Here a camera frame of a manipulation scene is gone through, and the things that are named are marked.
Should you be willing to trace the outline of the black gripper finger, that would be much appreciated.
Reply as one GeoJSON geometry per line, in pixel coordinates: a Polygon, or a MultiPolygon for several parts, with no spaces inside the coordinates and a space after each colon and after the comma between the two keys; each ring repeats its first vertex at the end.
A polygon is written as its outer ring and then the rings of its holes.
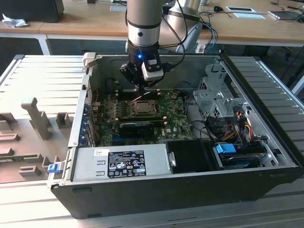
{"type": "Polygon", "coordinates": [[[148,88],[151,88],[151,87],[155,86],[157,83],[159,83],[163,79],[164,79],[164,77],[162,76],[160,79],[153,80],[153,81],[145,81],[145,80],[143,80],[142,94],[144,95],[146,93],[146,91],[147,91],[148,88]]]}
{"type": "Polygon", "coordinates": [[[143,74],[141,68],[131,62],[127,62],[122,64],[119,70],[131,84],[138,87],[139,94],[143,95],[143,74]]]}

